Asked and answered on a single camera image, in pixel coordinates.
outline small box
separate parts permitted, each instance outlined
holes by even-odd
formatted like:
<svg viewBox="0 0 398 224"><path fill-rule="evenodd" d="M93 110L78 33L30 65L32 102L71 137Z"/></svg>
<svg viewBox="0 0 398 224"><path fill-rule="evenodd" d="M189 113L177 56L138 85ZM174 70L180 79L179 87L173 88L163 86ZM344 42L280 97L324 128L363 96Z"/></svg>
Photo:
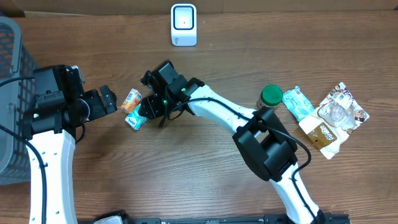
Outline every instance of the small box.
<svg viewBox="0 0 398 224"><path fill-rule="evenodd" d="M128 94L128 96L126 97L126 99L124 100L124 102L122 104L122 107L121 107L122 110L126 114L131 113L141 102L141 99L142 99L142 96L138 92L138 90L131 89L130 93Z"/></svg>

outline wooden table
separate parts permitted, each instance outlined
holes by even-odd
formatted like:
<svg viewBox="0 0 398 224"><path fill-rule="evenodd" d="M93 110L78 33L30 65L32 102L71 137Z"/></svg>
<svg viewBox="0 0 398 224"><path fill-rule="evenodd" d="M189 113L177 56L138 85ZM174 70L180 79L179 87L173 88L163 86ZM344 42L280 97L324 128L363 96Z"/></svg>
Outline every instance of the wooden table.
<svg viewBox="0 0 398 224"><path fill-rule="evenodd" d="M352 223L398 219L398 12L300 12L198 16L196 47L174 47L163 16L16 19L24 44L41 66L79 65L85 90L108 85L120 105L139 79L170 59L237 104L254 108L270 83L298 85L318 105L345 82L370 114L327 160L281 105L291 135L312 150L301 172L324 212L349 213ZM241 217L284 213L270 183L246 166L229 133L185 113L138 132L121 110L87 124L73 158L79 219L126 209L132 217ZM306 154L297 151L299 162ZM0 187L0 223L28 223L30 184Z"/></svg>

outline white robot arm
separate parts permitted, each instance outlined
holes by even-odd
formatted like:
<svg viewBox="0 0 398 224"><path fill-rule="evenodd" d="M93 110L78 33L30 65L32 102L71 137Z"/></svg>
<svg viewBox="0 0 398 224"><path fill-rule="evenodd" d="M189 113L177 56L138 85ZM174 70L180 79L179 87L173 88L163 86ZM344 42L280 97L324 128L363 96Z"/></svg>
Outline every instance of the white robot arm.
<svg viewBox="0 0 398 224"><path fill-rule="evenodd" d="M85 80L78 67L39 68L33 76L37 95L24 113L22 137L29 140L43 160L47 189L42 183L43 168L27 146L31 171L29 223L76 224L72 184L76 128L115 112L116 95L107 86L99 88L102 97L97 90L83 91ZM43 202L47 203L45 220Z"/></svg>
<svg viewBox="0 0 398 224"><path fill-rule="evenodd" d="M196 91L191 94L191 99L195 98L206 98L210 97L213 99L217 99L237 111L238 113L243 114L248 118L253 117L253 112L255 110L245 108L239 105L236 105L229 100L223 98L222 96L216 94L208 85L199 87ZM236 133L236 130L240 126L246 125L248 121L239 118L237 115L232 113L230 110L226 109L224 106L214 102L214 101L194 101L188 104L192 112L194 112L197 116L202 116L204 118L212 119L214 122L218 123L221 127L225 128L232 134ZM282 179L280 181L270 180L280 198L282 199L285 207L287 216L294 222L298 224L311 223L313 221L313 217L308 211L298 195L298 192L294 188L293 182L291 181L291 177L293 171L298 168L298 164L295 163L291 165L283 174ZM310 206L313 214L318 214L319 207L315 204L305 186L303 181L300 178L300 174L297 173L295 175L296 184L300 189L301 194L303 195L305 201Z"/></svg>
<svg viewBox="0 0 398 224"><path fill-rule="evenodd" d="M270 127L289 135L272 110L263 108L257 113L254 109L236 105L195 78L186 81L174 70L169 61L164 61L152 72L147 71L141 82L148 85L154 94L143 99L140 115L149 119L164 115L165 119L178 108L182 111L187 110L195 116L213 120L233 135L249 168L263 180L271 181L291 221L297 224L325 221L322 211L311 200L299 173L295 175L298 190L293 184L292 174L298 168L297 158L294 155L297 150L295 142L271 130L263 142L259 143L255 138L259 134L256 124L263 124L262 121L265 120ZM174 105L175 108L165 111L164 103L168 106Z"/></svg>

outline green bottle cap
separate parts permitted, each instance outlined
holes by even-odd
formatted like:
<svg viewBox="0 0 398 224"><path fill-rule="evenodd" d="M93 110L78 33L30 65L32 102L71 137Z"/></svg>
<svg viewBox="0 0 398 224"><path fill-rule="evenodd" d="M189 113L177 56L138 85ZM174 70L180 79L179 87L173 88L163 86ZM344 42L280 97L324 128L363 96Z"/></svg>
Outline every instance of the green bottle cap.
<svg viewBox="0 0 398 224"><path fill-rule="evenodd" d="M267 85L261 92L261 101L267 106L276 106L282 102L284 92L277 85Z"/></svg>

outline plastic wrapper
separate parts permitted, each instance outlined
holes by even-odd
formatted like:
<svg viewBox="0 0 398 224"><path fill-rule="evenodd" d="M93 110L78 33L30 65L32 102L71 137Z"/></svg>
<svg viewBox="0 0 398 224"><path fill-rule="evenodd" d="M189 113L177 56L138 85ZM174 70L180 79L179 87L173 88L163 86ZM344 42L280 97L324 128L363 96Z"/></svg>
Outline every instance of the plastic wrapper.
<svg viewBox="0 0 398 224"><path fill-rule="evenodd" d="M367 112L341 82L299 125L320 152L331 159L340 151L340 145L368 118Z"/></svg>
<svg viewBox="0 0 398 224"><path fill-rule="evenodd" d="M298 86L296 86L294 90L289 90L284 93L282 101L287 109L296 117L298 122L315 110L311 102L304 96Z"/></svg>
<svg viewBox="0 0 398 224"><path fill-rule="evenodd" d="M138 131L141 126L148 120L148 118L140 116L138 114L140 106L141 104L138 104L138 106L125 119L125 122L136 131Z"/></svg>

